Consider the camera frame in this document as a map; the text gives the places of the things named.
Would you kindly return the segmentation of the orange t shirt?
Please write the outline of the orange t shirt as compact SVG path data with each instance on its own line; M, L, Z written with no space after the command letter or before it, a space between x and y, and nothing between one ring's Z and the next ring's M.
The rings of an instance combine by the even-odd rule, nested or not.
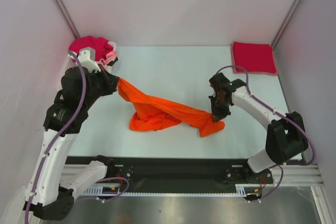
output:
M185 123L198 129L200 137L207 137L225 128L225 123L214 122L209 112L147 95L122 78L118 82L118 94L135 109L129 123L132 131L160 131Z

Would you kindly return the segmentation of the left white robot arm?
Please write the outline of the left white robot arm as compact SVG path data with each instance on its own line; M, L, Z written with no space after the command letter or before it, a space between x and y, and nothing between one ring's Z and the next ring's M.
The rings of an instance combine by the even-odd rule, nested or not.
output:
M26 189L24 222L33 215L41 220L63 220L75 200L92 184L115 178L114 160L96 156L82 171L61 182L68 153L75 142L88 111L103 96L117 91L119 77L105 70L90 72L72 67L61 78L61 90L47 110L43 144L38 163Z

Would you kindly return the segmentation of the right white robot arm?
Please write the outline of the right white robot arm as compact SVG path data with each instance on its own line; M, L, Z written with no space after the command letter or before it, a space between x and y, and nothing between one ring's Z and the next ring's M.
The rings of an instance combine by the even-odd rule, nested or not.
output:
M242 169L243 179L254 183L261 172L282 165L309 147L302 116L297 112L285 114L257 98L248 82L230 81L222 73L209 79L214 94L209 96L214 122L231 115L230 106L237 106L252 116L266 130L265 148L250 157Z

